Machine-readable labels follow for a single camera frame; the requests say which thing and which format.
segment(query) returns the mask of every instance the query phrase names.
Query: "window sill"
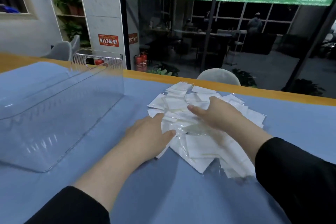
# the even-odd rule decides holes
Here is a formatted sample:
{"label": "window sill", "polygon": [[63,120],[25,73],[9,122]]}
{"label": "window sill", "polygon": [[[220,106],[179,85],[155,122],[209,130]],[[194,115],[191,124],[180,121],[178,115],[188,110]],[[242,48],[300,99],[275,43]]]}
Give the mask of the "window sill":
{"label": "window sill", "polygon": [[0,12],[0,20],[37,20],[37,18],[33,14],[9,14]]}

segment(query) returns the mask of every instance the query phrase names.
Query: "red sign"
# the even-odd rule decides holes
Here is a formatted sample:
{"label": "red sign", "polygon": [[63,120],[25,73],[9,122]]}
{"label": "red sign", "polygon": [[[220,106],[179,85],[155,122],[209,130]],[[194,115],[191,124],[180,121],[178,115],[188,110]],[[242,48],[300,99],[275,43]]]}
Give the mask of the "red sign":
{"label": "red sign", "polygon": [[138,42],[138,33],[128,34],[128,43],[135,44]]}
{"label": "red sign", "polygon": [[101,35],[101,34],[98,34],[98,37],[99,37],[99,44],[100,45],[119,47],[119,41],[118,41],[118,36],[117,35]]}

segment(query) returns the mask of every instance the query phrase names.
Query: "shelf board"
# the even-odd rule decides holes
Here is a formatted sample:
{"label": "shelf board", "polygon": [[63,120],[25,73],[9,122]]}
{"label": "shelf board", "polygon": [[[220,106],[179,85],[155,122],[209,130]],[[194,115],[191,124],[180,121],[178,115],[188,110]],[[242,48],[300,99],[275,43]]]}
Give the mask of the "shelf board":
{"label": "shelf board", "polygon": [[79,17],[79,18],[85,18],[84,15],[71,15],[71,14],[57,14],[57,16],[67,16],[67,17]]}

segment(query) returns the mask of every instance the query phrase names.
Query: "orange table edge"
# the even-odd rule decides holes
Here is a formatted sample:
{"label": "orange table edge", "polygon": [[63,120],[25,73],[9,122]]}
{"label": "orange table edge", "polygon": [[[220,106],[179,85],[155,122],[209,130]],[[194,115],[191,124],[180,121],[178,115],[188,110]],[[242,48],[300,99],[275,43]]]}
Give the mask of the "orange table edge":
{"label": "orange table edge", "polygon": [[[44,59],[44,58],[30,57],[30,56],[18,56],[14,54],[6,54],[6,53],[0,52],[0,73],[11,71],[13,69],[27,66],[27,65],[39,62],[39,61],[47,61],[47,62],[55,63],[55,64],[58,64],[64,67],[69,67],[70,65],[70,63],[66,61],[51,60],[51,59]],[[316,97],[316,96],[295,94],[295,93],[275,91],[275,90],[263,90],[263,89],[256,89],[252,87],[229,85],[229,84],[224,84],[224,83],[219,83],[219,82],[209,82],[209,81],[196,80],[196,79],[190,79],[190,78],[137,72],[137,71],[126,70],[126,69],[124,69],[124,77],[132,78],[132,79],[139,79],[139,80],[144,80],[144,81],[162,82],[162,83],[168,83],[168,84],[174,84],[174,83],[183,81],[183,82],[188,82],[188,83],[200,86],[200,87],[223,91],[223,92],[230,92],[230,93],[249,95],[249,96],[255,96],[255,97],[286,100],[286,101],[292,101],[292,102],[300,102],[300,103],[306,103],[306,104],[336,106],[336,99],[332,99],[332,98]]]}

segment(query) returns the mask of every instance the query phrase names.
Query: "black sleeve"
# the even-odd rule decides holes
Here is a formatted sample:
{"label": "black sleeve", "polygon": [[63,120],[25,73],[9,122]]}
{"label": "black sleeve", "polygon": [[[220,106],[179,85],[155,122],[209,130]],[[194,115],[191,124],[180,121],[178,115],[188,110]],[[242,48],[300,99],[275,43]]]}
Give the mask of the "black sleeve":
{"label": "black sleeve", "polygon": [[108,211],[81,190],[68,186],[58,192],[26,224],[109,224]]}
{"label": "black sleeve", "polygon": [[255,171],[293,224],[336,222],[336,165],[275,137],[259,149]]}

